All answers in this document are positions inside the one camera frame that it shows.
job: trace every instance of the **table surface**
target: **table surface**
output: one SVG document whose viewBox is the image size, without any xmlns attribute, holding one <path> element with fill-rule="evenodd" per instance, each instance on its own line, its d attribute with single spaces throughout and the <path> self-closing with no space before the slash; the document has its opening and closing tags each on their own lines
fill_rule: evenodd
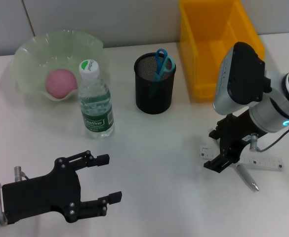
<svg viewBox="0 0 289 237">
<path fill-rule="evenodd" d="M 261 36 L 267 69 L 289 71 L 289 34 Z M 176 61 L 173 101 L 160 115 L 135 104 L 135 60 L 165 48 Z M 122 191 L 106 217 L 68 224 L 56 212 L 0 229 L 0 237 L 283 237 L 289 236 L 289 134 L 268 155 L 282 158 L 284 172 L 249 170 L 253 192 L 231 167 L 221 174 L 203 168 L 200 145 L 222 118 L 211 103 L 191 103 L 177 43 L 105 49 L 110 59 L 115 133 L 92 140 L 75 99 L 52 102 L 24 96 L 8 73 L 12 56 L 0 57 L 0 182 L 14 181 L 14 166 L 29 177 L 45 175 L 54 160 L 91 150 L 110 164 L 78 171 L 82 200 Z M 278 138 L 267 134 L 265 147 Z"/>
</svg>

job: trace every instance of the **water bottle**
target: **water bottle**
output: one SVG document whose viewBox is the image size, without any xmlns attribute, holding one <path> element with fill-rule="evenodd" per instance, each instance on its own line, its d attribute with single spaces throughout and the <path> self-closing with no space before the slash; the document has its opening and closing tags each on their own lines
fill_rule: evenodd
<svg viewBox="0 0 289 237">
<path fill-rule="evenodd" d="M 100 75 L 98 63 L 85 60 L 80 64 L 82 77 L 79 102 L 84 124 L 92 138 L 108 137 L 114 130 L 110 91 Z"/>
</svg>

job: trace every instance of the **bottle label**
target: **bottle label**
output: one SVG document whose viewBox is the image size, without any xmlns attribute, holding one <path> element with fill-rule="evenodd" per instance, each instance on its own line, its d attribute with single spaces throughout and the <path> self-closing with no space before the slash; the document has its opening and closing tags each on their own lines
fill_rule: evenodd
<svg viewBox="0 0 289 237">
<path fill-rule="evenodd" d="M 82 112 L 85 127 L 92 132 L 104 132 L 108 130 L 114 123 L 112 107 L 99 116 L 90 116 Z"/>
</svg>

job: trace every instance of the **blue led light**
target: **blue led light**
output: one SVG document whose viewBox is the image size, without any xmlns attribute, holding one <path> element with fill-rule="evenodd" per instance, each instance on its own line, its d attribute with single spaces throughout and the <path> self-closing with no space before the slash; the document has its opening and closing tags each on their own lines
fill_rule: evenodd
<svg viewBox="0 0 289 237">
<path fill-rule="evenodd" d="M 284 125 L 284 126 L 288 126 L 288 125 L 289 125 L 289 120 L 283 122 L 283 125 Z"/>
</svg>

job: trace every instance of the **scissors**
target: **scissors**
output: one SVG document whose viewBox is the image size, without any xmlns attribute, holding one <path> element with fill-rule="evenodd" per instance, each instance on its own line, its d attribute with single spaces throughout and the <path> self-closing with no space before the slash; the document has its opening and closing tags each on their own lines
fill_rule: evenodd
<svg viewBox="0 0 289 237">
<path fill-rule="evenodd" d="M 160 61 L 160 52 L 163 52 L 163 54 L 164 54 L 162 61 Z M 163 78 L 165 73 L 171 73 L 174 70 L 175 62 L 174 62 L 173 57 L 168 56 L 167 51 L 163 48 L 160 48 L 158 51 L 156 51 L 155 59 L 156 59 L 156 63 L 158 66 L 157 66 L 156 72 L 154 74 L 154 81 L 159 81 Z M 169 60 L 172 64 L 171 69 L 166 68 L 167 62 Z"/>
</svg>

